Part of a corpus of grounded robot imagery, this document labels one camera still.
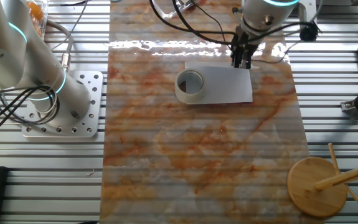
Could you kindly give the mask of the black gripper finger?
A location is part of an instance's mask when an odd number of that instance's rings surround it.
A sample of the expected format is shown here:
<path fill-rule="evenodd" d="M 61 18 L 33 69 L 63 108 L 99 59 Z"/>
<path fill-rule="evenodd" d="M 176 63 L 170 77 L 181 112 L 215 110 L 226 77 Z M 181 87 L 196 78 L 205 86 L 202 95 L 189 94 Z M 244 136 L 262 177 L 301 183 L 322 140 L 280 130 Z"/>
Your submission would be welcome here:
<path fill-rule="evenodd" d="M 231 54 L 232 67 L 239 68 L 241 65 L 241 51 L 233 51 Z"/>
<path fill-rule="evenodd" d="M 252 54 L 249 51 L 244 51 L 240 68 L 249 70 L 251 69 L 251 65 L 252 65 Z"/>

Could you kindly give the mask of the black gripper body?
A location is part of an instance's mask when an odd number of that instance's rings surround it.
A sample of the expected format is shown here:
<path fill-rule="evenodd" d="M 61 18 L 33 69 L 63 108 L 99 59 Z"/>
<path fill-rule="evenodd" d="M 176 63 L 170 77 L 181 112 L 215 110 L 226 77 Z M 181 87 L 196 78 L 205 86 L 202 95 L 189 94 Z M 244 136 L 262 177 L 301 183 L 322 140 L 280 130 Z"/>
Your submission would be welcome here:
<path fill-rule="evenodd" d="M 232 52 L 235 52 L 239 47 L 243 47 L 242 52 L 248 54 L 254 54 L 260 45 L 259 40 L 250 41 L 253 34 L 246 33 L 240 26 L 235 28 L 236 36 L 233 37 L 234 43 L 232 44 Z"/>

